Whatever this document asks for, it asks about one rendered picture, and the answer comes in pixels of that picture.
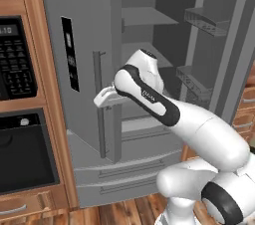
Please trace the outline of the wooden drawer front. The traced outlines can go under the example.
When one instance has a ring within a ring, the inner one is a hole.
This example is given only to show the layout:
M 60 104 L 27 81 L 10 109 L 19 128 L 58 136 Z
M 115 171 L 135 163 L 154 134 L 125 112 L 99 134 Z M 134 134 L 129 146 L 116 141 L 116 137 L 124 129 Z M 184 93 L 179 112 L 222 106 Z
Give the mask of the wooden drawer front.
M 48 211 L 55 208 L 55 203 L 52 198 L 52 192 L 45 191 L 37 194 L 27 195 L 24 197 L 16 197 L 13 199 L 1 200 L 0 211 L 18 208 L 24 204 L 27 205 L 26 210 L 9 215 L 2 215 L 0 216 L 0 219 L 5 219 L 17 215 L 30 214 L 34 212 Z

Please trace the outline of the grey fridge door with panel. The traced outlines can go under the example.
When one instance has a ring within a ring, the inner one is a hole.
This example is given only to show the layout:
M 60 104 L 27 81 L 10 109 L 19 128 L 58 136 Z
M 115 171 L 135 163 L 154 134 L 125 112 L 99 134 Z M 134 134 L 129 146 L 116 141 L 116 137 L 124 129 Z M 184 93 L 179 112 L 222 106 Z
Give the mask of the grey fridge door with panel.
M 121 0 L 44 0 L 66 128 L 100 153 L 93 51 L 100 51 L 102 89 L 122 63 Z M 119 106 L 103 108 L 106 157 L 122 156 Z

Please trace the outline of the grey fridge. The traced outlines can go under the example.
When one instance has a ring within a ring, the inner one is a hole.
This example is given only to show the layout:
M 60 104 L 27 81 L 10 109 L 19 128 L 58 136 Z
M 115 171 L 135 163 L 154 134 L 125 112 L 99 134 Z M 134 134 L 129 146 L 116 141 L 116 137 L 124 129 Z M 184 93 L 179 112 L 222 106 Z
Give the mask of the grey fridge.
M 193 7 L 195 1 L 121 0 L 121 66 L 139 49 L 153 53 L 157 58 L 158 70 L 164 82 L 165 93 L 177 100 L 179 100 L 177 96 L 179 86 L 176 69 L 185 63 L 190 34 L 190 27 L 184 22 L 184 12 Z M 242 91 L 237 109 L 247 105 L 248 100 L 243 97 Z M 125 102 L 119 107 L 122 108 L 121 145 L 128 141 L 165 134 L 176 136 L 137 104 Z M 163 161 L 164 167 L 137 171 L 124 178 L 159 172 L 161 169 L 177 163 L 170 163 L 167 158 Z

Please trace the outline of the wooden cabinet frame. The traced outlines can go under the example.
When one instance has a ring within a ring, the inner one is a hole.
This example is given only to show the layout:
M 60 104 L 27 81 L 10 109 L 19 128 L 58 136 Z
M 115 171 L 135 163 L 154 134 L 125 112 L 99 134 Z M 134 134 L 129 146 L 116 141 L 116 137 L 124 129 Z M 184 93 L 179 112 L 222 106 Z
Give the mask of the wooden cabinet frame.
M 38 92 L 33 98 L 1 101 L 0 113 L 38 108 L 43 110 L 60 182 L 52 186 L 4 194 L 0 196 L 0 201 L 51 191 L 55 208 L 48 211 L 73 208 L 78 205 L 78 198 L 43 0 L 0 0 L 0 16 L 14 15 L 22 18 Z M 0 223 L 43 212 L 47 211 L 0 219 Z

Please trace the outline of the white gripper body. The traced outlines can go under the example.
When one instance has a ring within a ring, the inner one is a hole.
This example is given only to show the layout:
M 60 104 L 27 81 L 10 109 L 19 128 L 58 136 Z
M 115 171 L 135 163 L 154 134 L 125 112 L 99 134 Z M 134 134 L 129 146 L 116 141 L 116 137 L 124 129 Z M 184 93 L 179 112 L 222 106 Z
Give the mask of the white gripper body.
M 98 108 L 109 107 L 114 103 L 117 92 L 114 86 L 103 88 L 94 98 L 94 104 Z

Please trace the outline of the grey fridge drawer front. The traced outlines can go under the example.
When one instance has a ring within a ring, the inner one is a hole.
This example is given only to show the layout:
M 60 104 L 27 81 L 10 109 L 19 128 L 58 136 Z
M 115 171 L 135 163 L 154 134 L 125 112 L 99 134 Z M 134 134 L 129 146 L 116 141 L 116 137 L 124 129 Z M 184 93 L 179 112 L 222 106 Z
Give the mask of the grey fridge drawer front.
M 139 197 L 147 196 L 149 194 L 157 193 L 158 189 L 156 187 L 156 181 L 155 181 L 154 184 L 150 184 L 150 185 L 139 186 L 137 188 L 122 190 L 122 191 L 113 192 L 109 194 L 100 194 L 100 189 L 102 186 L 123 184 L 126 182 L 132 182 L 132 181 L 145 179 L 145 178 L 151 178 L 151 177 L 155 177 L 156 179 L 156 176 L 157 176 L 157 171 L 153 173 L 123 178 L 119 180 L 77 185 L 76 188 L 77 188 L 80 206 L 81 207 L 100 206 L 100 205 L 111 204 L 115 202 L 139 198 Z
M 182 150 L 181 140 L 172 134 L 147 137 L 123 143 L 121 159 L 112 163 L 108 158 L 100 158 L 97 151 L 73 133 L 68 134 L 68 141 L 77 185 L 118 180 L 136 173 L 98 178 L 100 170 L 130 167 L 165 158 L 170 163 L 178 162 Z

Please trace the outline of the grey fridge door with racks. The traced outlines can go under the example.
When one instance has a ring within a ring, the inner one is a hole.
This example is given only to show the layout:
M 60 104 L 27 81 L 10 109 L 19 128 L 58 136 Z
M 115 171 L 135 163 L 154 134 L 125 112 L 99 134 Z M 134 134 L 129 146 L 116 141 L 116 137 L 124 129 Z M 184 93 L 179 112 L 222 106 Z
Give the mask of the grey fridge door with racks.
M 255 0 L 196 0 L 184 22 L 190 34 L 177 96 L 231 123 L 255 50 Z

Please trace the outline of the black microwave oven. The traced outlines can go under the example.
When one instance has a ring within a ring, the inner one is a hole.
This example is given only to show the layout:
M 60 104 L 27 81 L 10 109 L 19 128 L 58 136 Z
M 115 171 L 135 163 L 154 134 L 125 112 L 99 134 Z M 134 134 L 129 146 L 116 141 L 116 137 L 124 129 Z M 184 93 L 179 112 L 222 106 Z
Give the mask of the black microwave oven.
M 0 101 L 32 98 L 37 83 L 20 16 L 0 16 Z

